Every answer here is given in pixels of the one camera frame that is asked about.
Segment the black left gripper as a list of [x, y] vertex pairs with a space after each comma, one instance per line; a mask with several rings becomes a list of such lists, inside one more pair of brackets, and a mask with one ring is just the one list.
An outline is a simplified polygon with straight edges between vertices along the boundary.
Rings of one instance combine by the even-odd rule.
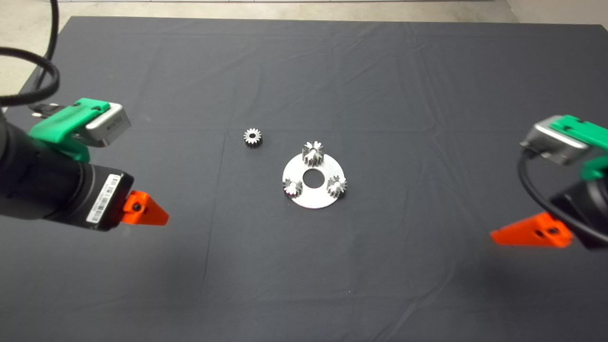
[[169, 214], [148, 193], [131, 191], [132, 175], [100, 165], [83, 166], [84, 182], [76, 200], [77, 227], [107, 232], [120, 221], [161, 227], [169, 221]]

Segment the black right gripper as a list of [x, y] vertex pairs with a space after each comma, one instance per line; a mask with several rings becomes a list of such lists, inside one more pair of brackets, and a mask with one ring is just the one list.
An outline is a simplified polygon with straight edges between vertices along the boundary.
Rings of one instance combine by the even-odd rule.
[[[608, 233], [606, 178], [580, 181], [551, 197], [550, 202], [595, 232]], [[493, 242], [506, 246], [568, 247], [573, 234], [547, 212], [521, 219], [490, 232]]]

